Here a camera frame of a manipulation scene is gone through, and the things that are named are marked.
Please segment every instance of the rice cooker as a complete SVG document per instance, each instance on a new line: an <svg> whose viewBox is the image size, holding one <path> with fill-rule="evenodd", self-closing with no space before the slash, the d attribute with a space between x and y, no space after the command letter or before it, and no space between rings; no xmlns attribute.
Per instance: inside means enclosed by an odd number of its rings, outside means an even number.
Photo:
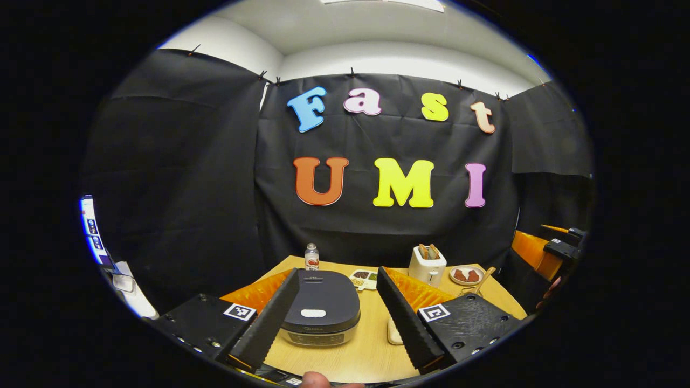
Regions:
<svg viewBox="0 0 690 388"><path fill-rule="evenodd" d="M327 347L348 342L359 323L359 296L350 279L333 271L297 272L299 291L279 335L297 345Z"/></svg>

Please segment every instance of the letter m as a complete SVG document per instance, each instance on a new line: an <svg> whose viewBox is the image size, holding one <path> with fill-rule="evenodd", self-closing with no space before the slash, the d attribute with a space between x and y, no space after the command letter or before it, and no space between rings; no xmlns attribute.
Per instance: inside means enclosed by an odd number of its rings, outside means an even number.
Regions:
<svg viewBox="0 0 690 388"><path fill-rule="evenodd" d="M405 174L395 159L382 157L374 161L379 168L379 195L374 198L374 206L390 207L393 205L391 190L397 199L397 204L404 206L407 198L412 194L410 206L413 208L430 208L431 199L431 170L433 163L428 160L417 160Z"/></svg>

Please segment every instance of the human hand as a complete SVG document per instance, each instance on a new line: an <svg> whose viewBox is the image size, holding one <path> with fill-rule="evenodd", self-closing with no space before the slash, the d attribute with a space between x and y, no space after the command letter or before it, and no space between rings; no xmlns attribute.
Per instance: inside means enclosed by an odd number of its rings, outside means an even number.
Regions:
<svg viewBox="0 0 690 388"><path fill-rule="evenodd" d="M298 386L299 388L331 388L331 382L328 381L326 376L320 374L319 372L306 372L302 376L302 383ZM349 384L340 385L338 388L364 388L364 384L359 382L351 382Z"/></svg>
<svg viewBox="0 0 690 388"><path fill-rule="evenodd" d="M550 286L549 289L546 291L546 293L544 294L544 296L542 296L542 299L545 300L545 299L547 299L549 296L551 296L551 294L553 293L553 289L556 288L556 287L558 287L559 284L560 284L560 276L558 277L558 279L556 279L556 280L553 282L553 284L551 284L551 286ZM541 308L542 308L542 305L544 305L544 301L543 301L543 300L542 300L541 302L537 303L537 309L541 309Z"/></svg>

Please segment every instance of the plate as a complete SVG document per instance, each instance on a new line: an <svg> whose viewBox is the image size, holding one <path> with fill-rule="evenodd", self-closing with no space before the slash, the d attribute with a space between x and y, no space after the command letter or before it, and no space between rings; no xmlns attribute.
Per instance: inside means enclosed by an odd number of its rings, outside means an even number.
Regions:
<svg viewBox="0 0 690 388"><path fill-rule="evenodd" d="M355 276L356 273L359 273L362 276L366 275L366 277L363 278ZM353 285L357 288L357 291L376 290L376 277L377 272L367 271L366 269L358 269L352 272L352 275L350 275L350 281L352 281Z"/></svg>
<svg viewBox="0 0 690 388"><path fill-rule="evenodd" d="M453 275L455 275L456 271L461 271L462 274L465 275L465 278L467 278L469 276L469 272L472 270L474 270L477 273L477 275L479 275L479 280L477 280L476 282L463 282L462 280L458 280L455 278L455 276L453 276ZM451 268L451 270L448 272L448 275L451 277L452 281L454 281L458 284L461 284L463 286L475 286L476 284L481 282L482 279L484 278L484 271L477 268L476 266L457 265L457 266Z"/></svg>

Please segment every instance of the screen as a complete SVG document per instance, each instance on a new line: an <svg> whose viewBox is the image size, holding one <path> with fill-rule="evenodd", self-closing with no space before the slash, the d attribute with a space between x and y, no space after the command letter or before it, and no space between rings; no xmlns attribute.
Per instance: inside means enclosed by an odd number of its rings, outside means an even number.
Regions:
<svg viewBox="0 0 690 388"><path fill-rule="evenodd" d="M94 260L100 265L103 265L107 270L119 273L115 263L110 259L110 255L103 245L98 223L96 222L96 211L93 206L93 196L84 195L80 200L81 220L84 225L84 233L86 234L86 241L93 254Z"/></svg>

